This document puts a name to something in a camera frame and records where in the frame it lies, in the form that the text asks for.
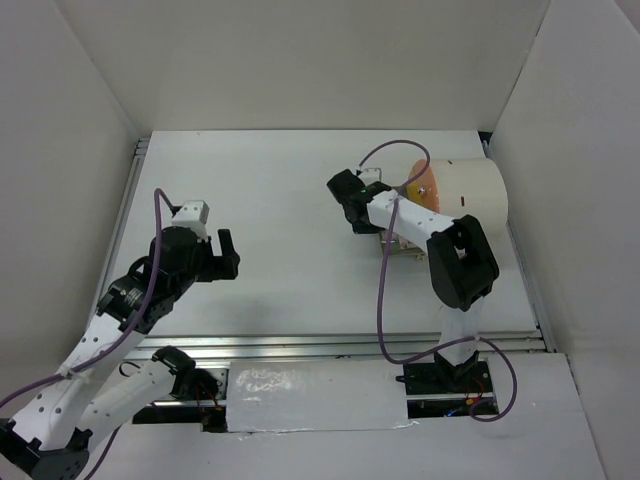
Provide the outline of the grey-green drawer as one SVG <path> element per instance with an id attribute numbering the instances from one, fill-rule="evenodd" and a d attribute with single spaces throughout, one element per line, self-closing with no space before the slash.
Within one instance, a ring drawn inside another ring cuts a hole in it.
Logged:
<path id="1" fill-rule="evenodd" d="M 417 259 L 423 259 L 425 257 L 425 252 L 417 245 L 413 244 L 413 247 L 410 249 L 400 249 L 398 246 L 398 241 L 400 239 L 405 239 L 403 237 L 398 236 L 396 233 L 393 233 L 391 236 L 390 242 L 387 242 L 387 231 L 384 230 L 378 234 L 380 247 L 382 251 L 385 251 L 386 245 L 389 245 L 389 255 L 390 256 L 409 256 L 415 257 Z"/>

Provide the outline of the orange drawer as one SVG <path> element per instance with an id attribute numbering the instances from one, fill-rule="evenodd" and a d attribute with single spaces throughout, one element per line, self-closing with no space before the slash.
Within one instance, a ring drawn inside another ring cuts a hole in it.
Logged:
<path id="1" fill-rule="evenodd" d="M 438 186 L 434 174 L 434 169 L 430 166 L 425 172 L 422 172 L 427 161 L 420 159 L 417 161 L 410 173 L 411 182 L 406 186 L 407 198 L 436 213 L 440 212 L 440 199 Z"/>

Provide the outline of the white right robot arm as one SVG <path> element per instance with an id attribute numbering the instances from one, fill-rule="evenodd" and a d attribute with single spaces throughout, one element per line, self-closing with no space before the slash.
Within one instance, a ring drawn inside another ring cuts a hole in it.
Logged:
<path id="1" fill-rule="evenodd" d="M 356 234 L 386 233 L 381 263 L 376 328 L 381 353 L 389 362 L 407 365 L 434 357 L 435 379 L 446 391 L 457 391 L 477 364 L 477 320 L 469 313 L 492 291 L 499 267 L 479 220 L 471 215 L 453 218 L 412 202 L 380 181 L 365 184 L 345 169 L 327 187 Z M 383 328 L 384 292 L 393 236 L 420 248 L 427 256 L 432 289 L 448 309 L 439 343 L 405 359 L 390 355 Z"/>

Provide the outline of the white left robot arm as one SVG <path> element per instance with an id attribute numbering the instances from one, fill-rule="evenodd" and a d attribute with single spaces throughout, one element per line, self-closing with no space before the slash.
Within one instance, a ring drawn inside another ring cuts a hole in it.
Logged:
<path id="1" fill-rule="evenodd" d="M 35 398 L 2 420 L 2 456 L 32 479 L 75 479 L 96 446 L 147 404 L 167 396 L 216 398 L 220 380 L 174 346 L 156 350 L 108 391 L 102 387 L 193 284 L 237 277 L 240 256 L 231 233 L 221 229 L 217 235 L 219 254 L 210 236 L 187 227 L 167 227 L 151 241 L 148 255 L 111 283 L 52 379 L 41 381 Z"/>

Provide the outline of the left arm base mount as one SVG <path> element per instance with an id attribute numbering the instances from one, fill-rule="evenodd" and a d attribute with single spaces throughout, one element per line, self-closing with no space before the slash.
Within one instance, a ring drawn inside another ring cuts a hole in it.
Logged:
<path id="1" fill-rule="evenodd" d="M 226 433 L 228 368 L 197 368 L 177 397 L 152 401 L 136 413 L 134 425 L 192 425 L 206 433 Z"/>

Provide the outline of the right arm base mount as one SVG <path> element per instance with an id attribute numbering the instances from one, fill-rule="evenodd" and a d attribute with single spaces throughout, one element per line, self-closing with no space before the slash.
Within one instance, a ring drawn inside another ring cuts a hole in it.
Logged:
<path id="1" fill-rule="evenodd" d="M 488 363 L 477 361 L 457 379 L 448 377 L 435 362 L 403 366 L 396 381 L 405 387 L 409 419 L 467 417 L 499 413 Z"/>

